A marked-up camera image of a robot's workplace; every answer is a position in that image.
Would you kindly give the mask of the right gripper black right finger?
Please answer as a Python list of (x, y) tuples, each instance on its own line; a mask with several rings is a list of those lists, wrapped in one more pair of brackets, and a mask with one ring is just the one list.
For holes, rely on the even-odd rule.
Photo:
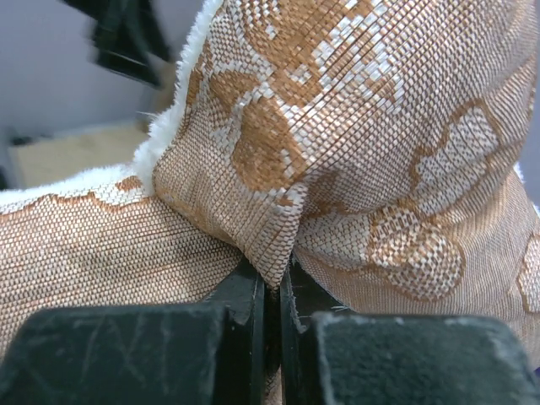
[(530, 405), (539, 380), (493, 318), (360, 314), (299, 263), (280, 287), (287, 404)]

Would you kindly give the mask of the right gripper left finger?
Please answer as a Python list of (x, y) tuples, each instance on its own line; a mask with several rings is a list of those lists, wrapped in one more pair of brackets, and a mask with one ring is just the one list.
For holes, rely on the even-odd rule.
[(260, 404), (265, 285), (242, 261), (202, 302), (41, 310), (1, 365), (4, 404)]

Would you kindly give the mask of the pink patterned pillow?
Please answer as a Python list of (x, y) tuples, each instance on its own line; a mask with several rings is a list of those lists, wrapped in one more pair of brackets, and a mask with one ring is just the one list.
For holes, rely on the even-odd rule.
[(1, 365), (36, 312), (196, 304), (247, 261), (287, 404), (296, 262), (360, 314), (500, 321), (536, 376), (537, 39), (532, 1), (206, 1), (132, 162), (2, 193)]

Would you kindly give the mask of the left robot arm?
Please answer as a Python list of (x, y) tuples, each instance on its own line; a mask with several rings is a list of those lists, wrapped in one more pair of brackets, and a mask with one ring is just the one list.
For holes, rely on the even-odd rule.
[(149, 57), (169, 62), (172, 54), (151, 0), (63, 2), (94, 20), (90, 39), (98, 66), (154, 88), (161, 86)]

